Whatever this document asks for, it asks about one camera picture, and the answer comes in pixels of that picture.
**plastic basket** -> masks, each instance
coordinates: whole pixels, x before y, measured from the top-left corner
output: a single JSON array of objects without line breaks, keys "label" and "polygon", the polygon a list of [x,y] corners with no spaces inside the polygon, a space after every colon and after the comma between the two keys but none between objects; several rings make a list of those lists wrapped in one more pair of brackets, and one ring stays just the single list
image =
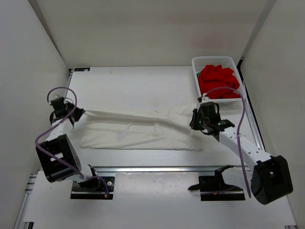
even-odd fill
[{"label": "plastic basket", "polygon": [[[242,94],[243,97],[245,97],[245,89],[243,82],[240,78],[240,75],[238,73],[238,70],[235,66],[235,63],[233,59],[229,56],[199,56],[199,57],[194,57],[192,59],[192,66],[193,66],[193,72],[194,72],[194,77],[195,77],[195,82],[197,86],[197,91],[198,95],[201,96],[200,92],[200,87],[198,83],[198,78],[197,78],[197,73],[201,72],[205,66],[212,64],[212,65],[221,65],[223,68],[231,68],[234,73],[233,75],[237,78],[240,86],[237,89],[239,93]],[[241,98],[235,98],[235,99],[209,99],[209,101],[214,102],[214,103],[230,103],[230,102],[235,102],[241,100]]]}]

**red cloth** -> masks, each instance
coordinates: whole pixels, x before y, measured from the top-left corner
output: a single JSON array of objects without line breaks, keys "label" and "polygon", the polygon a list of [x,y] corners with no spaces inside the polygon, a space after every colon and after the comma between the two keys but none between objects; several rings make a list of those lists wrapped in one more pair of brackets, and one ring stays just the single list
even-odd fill
[{"label": "red cloth", "polygon": [[[216,87],[239,88],[239,82],[230,68],[222,68],[221,65],[207,65],[198,77],[201,94]],[[210,99],[240,98],[240,95],[228,89],[215,90],[207,95]]]}]

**white wall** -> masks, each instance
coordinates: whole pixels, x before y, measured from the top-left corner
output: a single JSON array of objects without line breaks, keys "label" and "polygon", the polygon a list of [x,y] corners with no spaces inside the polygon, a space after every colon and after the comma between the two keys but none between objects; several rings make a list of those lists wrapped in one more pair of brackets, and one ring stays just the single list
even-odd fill
[{"label": "white wall", "polygon": [[242,64],[267,150],[284,156],[299,228],[305,228],[305,1],[277,0]]},{"label": "white wall", "polygon": [[266,0],[37,0],[69,68],[238,63]]},{"label": "white wall", "polygon": [[49,89],[69,71],[26,0],[0,0],[0,228],[12,228],[30,173],[35,137],[49,127]]}]

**white table surface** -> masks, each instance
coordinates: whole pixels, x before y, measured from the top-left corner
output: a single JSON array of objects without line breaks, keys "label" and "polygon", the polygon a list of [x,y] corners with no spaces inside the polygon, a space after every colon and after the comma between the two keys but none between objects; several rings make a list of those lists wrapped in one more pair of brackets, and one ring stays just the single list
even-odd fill
[{"label": "white table surface", "polygon": [[[154,110],[197,102],[197,89],[191,66],[100,67],[88,72],[74,72],[70,88],[85,110]],[[236,126],[242,102],[221,105],[222,119]],[[79,146],[86,122],[84,115],[69,136],[84,164],[92,166],[221,166],[240,165],[240,158],[211,136],[204,139],[203,151],[187,150],[114,150],[87,149]],[[254,142],[245,116],[241,133]]]},{"label": "white table surface", "polygon": [[[107,67],[73,73],[70,87],[78,107],[99,110],[171,108],[196,102],[192,68]],[[221,106],[222,118],[237,124],[241,103]],[[240,165],[239,157],[214,138],[204,136],[200,151],[108,150],[79,147],[85,116],[69,136],[80,160],[93,166]],[[245,118],[241,132],[254,142]],[[266,206],[246,201],[200,201],[189,192],[198,173],[116,173],[113,200],[70,199],[71,181],[49,183],[39,172],[24,221],[33,229],[281,229],[295,225],[288,198]]]}]

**folded white cloth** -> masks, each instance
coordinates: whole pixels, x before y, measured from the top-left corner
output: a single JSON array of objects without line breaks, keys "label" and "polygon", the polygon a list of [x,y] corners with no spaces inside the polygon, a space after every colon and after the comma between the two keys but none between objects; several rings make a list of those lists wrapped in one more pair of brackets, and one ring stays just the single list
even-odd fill
[{"label": "folded white cloth", "polygon": [[81,146],[111,149],[202,150],[189,126],[196,104],[166,111],[86,111]]}]

